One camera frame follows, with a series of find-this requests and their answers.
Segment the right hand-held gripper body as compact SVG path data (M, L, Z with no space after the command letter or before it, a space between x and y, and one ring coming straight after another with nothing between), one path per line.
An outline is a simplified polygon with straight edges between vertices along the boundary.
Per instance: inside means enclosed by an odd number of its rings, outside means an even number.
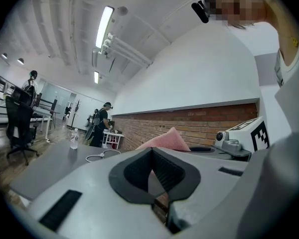
M235 160L249 161L254 152L270 147L264 119L250 119L228 130L217 132L213 147Z

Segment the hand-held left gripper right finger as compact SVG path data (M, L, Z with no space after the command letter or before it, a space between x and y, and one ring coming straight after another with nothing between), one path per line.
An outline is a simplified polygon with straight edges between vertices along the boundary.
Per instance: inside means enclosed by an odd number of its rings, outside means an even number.
M247 163L202 157L166 148L152 154L169 161L168 172L177 184L168 190L167 225L183 235L235 235L243 213L243 201L229 197Z

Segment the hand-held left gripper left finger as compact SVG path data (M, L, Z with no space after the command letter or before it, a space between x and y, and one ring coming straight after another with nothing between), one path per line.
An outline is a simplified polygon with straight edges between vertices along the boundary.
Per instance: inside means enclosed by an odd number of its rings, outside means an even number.
M82 195L66 217L58 234L69 239L167 239L170 231L149 205L131 204L110 186L111 169L140 150L86 163L42 192L28 213L39 220L67 191Z

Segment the pink cloth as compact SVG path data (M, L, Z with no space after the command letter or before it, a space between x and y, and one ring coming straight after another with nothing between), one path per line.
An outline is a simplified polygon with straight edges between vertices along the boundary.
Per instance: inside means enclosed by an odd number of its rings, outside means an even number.
M190 151L190 148L174 127L172 127L167 133L143 143L137 148L137 150L147 147L163 147L176 151Z

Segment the clear plastic water bottle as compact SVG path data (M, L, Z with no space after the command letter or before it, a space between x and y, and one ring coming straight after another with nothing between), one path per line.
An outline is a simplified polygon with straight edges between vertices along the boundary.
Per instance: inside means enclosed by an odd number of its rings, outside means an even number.
M71 149L77 149L78 148L78 139L79 139L79 132L78 132L78 129L75 128L71 132L71 139L70 139L70 148Z

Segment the small white table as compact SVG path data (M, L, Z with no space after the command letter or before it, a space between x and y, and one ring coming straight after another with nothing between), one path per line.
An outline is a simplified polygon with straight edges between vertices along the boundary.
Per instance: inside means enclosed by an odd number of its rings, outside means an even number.
M102 148L118 150L124 135L108 130L103 131Z

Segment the black coat rack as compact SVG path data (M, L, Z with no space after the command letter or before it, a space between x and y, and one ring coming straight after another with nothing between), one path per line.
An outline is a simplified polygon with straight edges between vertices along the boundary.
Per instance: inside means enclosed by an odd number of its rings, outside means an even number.
M80 103L81 103L80 100L78 100L78 101L75 103L75 109L74 109L74 114L73 114L73 118L72 118L72 122L71 122L70 129L74 129L74 127L73 127L73 123L74 123L75 117L76 117L76 115L77 115L77 112L78 112L78 110L79 110Z

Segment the white desk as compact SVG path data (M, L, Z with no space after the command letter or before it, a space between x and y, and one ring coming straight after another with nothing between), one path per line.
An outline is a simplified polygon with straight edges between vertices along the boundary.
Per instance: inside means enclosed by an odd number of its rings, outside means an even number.
M49 129L50 129L50 124L52 119L54 119L56 117L57 114L59 114L58 112L54 111L54 110L49 110L49 109L44 109L42 107L37 107L34 112L40 116L42 116L41 118L41 123L40 123L40 132L43 132L43 127L44 127L44 122L46 121L46 126L45 126L45 139L49 139L48 134L49 134Z

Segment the black mesh office chair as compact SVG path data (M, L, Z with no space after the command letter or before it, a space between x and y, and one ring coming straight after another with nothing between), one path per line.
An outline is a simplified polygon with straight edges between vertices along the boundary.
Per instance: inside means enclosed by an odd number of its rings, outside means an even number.
M5 99L5 107L7 111L8 124L6 128L6 136L9 139L11 150L6 154L9 159L10 155L21 152L26 166L29 165L26 151L34 152L39 156L37 150L30 148L36 138L37 126L30 126L33 115L33 109L24 103L21 103L13 97L7 96Z

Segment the white ceiling pipes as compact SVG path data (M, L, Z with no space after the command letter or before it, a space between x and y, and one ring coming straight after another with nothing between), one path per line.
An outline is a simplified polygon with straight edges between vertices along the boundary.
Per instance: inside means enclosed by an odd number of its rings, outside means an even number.
M105 55L107 58L112 54L117 54L142 68L148 68L153 63L152 60L147 58L141 52L111 33L108 33L108 38L104 40L99 53Z

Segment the unlit ceiling light fixture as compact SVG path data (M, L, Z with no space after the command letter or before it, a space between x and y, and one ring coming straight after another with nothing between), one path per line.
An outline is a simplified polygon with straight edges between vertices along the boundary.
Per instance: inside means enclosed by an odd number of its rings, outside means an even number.
M92 66L97 67L97 59L99 54L99 48L95 47L92 49Z

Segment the long ceiling light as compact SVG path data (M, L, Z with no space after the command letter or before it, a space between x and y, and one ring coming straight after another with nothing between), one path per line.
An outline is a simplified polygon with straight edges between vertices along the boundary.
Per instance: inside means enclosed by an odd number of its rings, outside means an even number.
M108 24L110 22L113 12L114 12L114 9L112 7L105 6L102 16L101 16L100 23L99 23L97 36L96 36L95 46L97 48L102 47L104 36L106 34L107 27L108 27Z

